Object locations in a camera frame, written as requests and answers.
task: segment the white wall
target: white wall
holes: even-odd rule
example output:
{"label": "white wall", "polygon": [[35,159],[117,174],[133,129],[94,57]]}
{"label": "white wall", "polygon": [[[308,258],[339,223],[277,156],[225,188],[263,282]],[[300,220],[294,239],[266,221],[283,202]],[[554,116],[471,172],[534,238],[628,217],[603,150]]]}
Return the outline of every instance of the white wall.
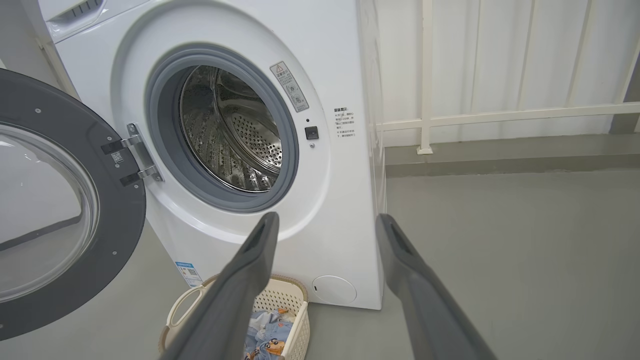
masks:
{"label": "white wall", "polygon": [[[538,0],[524,109],[562,106],[587,0]],[[385,122],[420,118],[421,0],[379,0]],[[433,0],[433,116],[471,112],[479,0]],[[475,112],[515,110],[531,0],[483,0]],[[613,101],[640,35],[640,1],[593,0],[592,32],[576,105]],[[432,128],[432,142],[606,133],[612,116]],[[420,143],[418,129],[388,131],[385,146]]]}
{"label": "white wall", "polygon": [[59,88],[35,39],[36,31],[21,1],[0,1],[0,58],[4,66]]}

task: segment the cartoon print fabric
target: cartoon print fabric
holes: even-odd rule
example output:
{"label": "cartoon print fabric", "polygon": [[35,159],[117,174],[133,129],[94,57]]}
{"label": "cartoon print fabric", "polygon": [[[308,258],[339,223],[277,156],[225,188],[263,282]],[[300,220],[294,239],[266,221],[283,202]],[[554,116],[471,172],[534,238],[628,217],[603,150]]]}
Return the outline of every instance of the cartoon print fabric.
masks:
{"label": "cartoon print fabric", "polygon": [[244,360],[277,360],[295,319],[286,309],[253,313],[244,340]]}

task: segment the white railing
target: white railing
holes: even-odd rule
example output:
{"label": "white railing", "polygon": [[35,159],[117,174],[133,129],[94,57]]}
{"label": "white railing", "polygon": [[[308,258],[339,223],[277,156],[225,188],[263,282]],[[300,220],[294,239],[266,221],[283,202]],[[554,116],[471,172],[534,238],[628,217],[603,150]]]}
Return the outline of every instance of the white railing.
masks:
{"label": "white railing", "polygon": [[593,19],[593,0],[588,0],[584,20],[582,22],[582,31],[580,32],[580,40],[578,49],[575,55],[575,61],[573,63],[573,70],[570,80],[569,90],[564,102],[564,106],[561,108],[547,108],[547,109],[535,109],[524,110],[524,89],[526,89],[527,80],[530,74],[527,69],[530,63],[531,53],[529,51],[531,38],[534,34],[534,27],[536,26],[536,14],[538,13],[537,0],[531,0],[531,12],[529,16],[529,27],[527,30],[527,40],[525,43],[525,53],[522,65],[522,73],[520,75],[520,86],[518,89],[518,100],[516,110],[513,111],[500,111],[493,113],[477,113],[477,84],[478,84],[478,71],[477,71],[477,59],[478,59],[478,40],[480,39],[482,32],[481,16],[483,13],[483,0],[479,0],[478,9],[478,22],[476,31],[476,51],[474,59],[474,75],[472,83],[471,93],[471,105],[470,113],[462,115],[453,115],[445,117],[432,117],[432,76],[433,76],[433,0],[422,1],[422,108],[420,111],[420,119],[404,120],[399,122],[391,122],[383,124],[383,130],[400,130],[400,129],[422,129],[422,135],[420,138],[420,147],[418,148],[418,154],[433,154],[431,150],[431,128],[434,126],[447,126],[447,125],[462,125],[462,124],[475,124],[481,122],[500,122],[510,120],[525,120],[525,119],[547,119],[547,118],[560,118],[560,117],[581,117],[591,115],[612,115],[623,113],[640,113],[640,102],[623,102],[627,88],[631,80],[634,68],[636,66],[636,60],[638,53],[640,53],[640,37],[638,38],[636,50],[633,53],[633,57],[629,59],[627,68],[627,76],[623,86],[616,94],[615,100],[611,104],[602,104],[594,106],[576,106],[574,104],[577,85],[580,82],[580,69],[584,59],[584,44],[588,42],[591,36],[591,27]]}

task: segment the warning label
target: warning label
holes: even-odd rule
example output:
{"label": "warning label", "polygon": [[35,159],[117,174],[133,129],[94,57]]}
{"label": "warning label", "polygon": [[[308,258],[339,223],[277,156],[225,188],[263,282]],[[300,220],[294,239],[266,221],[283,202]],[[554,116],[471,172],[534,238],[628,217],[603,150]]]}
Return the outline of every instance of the warning label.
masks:
{"label": "warning label", "polygon": [[194,288],[195,286],[202,284],[202,278],[200,277],[200,275],[198,275],[198,272],[193,267],[193,264],[179,263],[176,261],[175,266],[178,267],[178,270],[180,270],[182,277],[190,287]]}
{"label": "warning label", "polygon": [[309,109],[307,99],[302,94],[302,90],[300,90],[298,82],[293,78],[289,68],[284,65],[284,61],[277,63],[270,67],[270,69],[276,78],[278,78],[278,82],[280,82],[280,85],[282,85],[282,88],[289,96],[293,107],[296,109],[296,113]]}
{"label": "warning label", "polygon": [[333,109],[333,117],[335,120],[335,132],[339,138],[352,138],[356,136],[355,120],[353,112],[348,108]]}

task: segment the concrete floor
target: concrete floor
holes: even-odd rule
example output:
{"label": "concrete floor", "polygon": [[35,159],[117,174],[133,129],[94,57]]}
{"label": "concrete floor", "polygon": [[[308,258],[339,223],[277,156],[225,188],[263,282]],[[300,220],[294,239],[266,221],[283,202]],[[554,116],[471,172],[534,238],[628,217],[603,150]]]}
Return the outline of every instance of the concrete floor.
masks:
{"label": "concrete floor", "polygon": [[[388,212],[500,359],[636,359],[640,172],[406,177]],[[187,289],[150,227],[98,296],[2,359],[156,359]],[[411,359],[401,305],[311,304],[307,360]]]}

